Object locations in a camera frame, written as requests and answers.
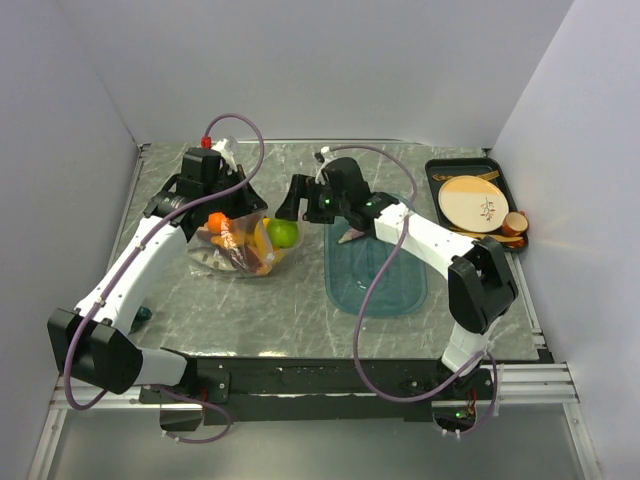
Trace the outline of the orange tangerine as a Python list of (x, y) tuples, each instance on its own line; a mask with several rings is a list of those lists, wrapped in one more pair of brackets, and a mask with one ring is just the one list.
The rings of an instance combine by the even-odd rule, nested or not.
[(230, 228), (229, 218), (222, 212), (214, 212), (208, 216), (207, 229), (214, 235), (222, 235)]

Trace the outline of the orange mango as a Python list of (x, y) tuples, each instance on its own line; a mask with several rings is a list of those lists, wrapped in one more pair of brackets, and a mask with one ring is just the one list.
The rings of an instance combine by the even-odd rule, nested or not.
[(271, 262), (274, 259), (273, 246), (267, 231), (269, 221), (269, 218), (263, 217), (256, 223), (253, 233), (253, 240), (258, 256), (261, 260), (267, 262)]

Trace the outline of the green apple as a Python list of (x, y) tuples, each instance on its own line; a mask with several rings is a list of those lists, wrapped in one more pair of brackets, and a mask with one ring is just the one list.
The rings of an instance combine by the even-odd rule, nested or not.
[(292, 248), (299, 239), (298, 224), (294, 221), (270, 219), (266, 225), (266, 231), (272, 246), (277, 249)]

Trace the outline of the clear zip top bag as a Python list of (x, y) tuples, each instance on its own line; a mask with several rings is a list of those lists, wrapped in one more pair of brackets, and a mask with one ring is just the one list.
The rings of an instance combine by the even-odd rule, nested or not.
[(302, 238), (296, 221), (269, 217), (264, 212), (236, 219), (214, 212), (189, 242), (187, 256), (209, 270), (266, 276)]

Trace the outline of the purple eggplant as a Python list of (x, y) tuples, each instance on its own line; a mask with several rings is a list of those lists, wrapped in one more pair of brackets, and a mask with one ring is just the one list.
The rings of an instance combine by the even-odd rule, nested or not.
[(339, 244), (344, 244), (347, 242), (354, 241), (365, 236), (366, 233), (364, 231), (358, 230), (356, 228), (349, 228), (338, 240)]

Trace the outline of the sliced ham piece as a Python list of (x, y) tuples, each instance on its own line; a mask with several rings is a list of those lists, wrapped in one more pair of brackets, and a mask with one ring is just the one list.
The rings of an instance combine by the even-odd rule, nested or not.
[(272, 269), (269, 262), (259, 258), (256, 248), (247, 244), (232, 250), (231, 263), (239, 272), (255, 276), (268, 275)]

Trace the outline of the grey toy fish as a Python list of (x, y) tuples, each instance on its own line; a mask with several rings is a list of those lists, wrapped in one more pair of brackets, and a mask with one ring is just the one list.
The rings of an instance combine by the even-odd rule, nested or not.
[(188, 257), (197, 264), (212, 270), (233, 272), (236, 270), (229, 259), (215, 247), (198, 246), (187, 251)]

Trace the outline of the teal transparent food tray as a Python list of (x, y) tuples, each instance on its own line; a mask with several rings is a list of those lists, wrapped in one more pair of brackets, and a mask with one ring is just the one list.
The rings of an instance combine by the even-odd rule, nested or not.
[[(341, 217), (324, 228), (325, 290), (335, 307), (356, 315), (393, 246), (367, 236), (342, 243), (340, 239), (348, 229), (348, 222)], [(377, 284), (366, 314), (371, 317), (409, 315), (421, 308), (427, 294), (425, 264), (401, 250)]]

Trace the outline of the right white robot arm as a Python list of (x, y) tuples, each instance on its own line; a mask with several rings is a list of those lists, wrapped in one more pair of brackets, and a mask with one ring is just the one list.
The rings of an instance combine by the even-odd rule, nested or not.
[(489, 237), (472, 239), (415, 213), (405, 202), (374, 192), (349, 157), (328, 161), (317, 176), (295, 174), (275, 217), (331, 224), (337, 217), (365, 235), (400, 244), (436, 270), (448, 283), (455, 324), (440, 361), (439, 390), (460, 398), (473, 384), (471, 370), (488, 345), (495, 321), (518, 296), (503, 248)]

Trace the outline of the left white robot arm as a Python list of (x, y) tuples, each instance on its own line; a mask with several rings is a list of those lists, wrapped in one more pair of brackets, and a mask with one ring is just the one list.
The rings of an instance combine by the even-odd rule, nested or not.
[(64, 379), (116, 394), (160, 384), (176, 401), (191, 399), (199, 387), (195, 360), (136, 346), (128, 337), (133, 321), (165, 268), (210, 214), (236, 219), (266, 206), (236, 163), (231, 140), (188, 149), (180, 171), (151, 197), (134, 236), (105, 277), (72, 310), (51, 314), (47, 330)]

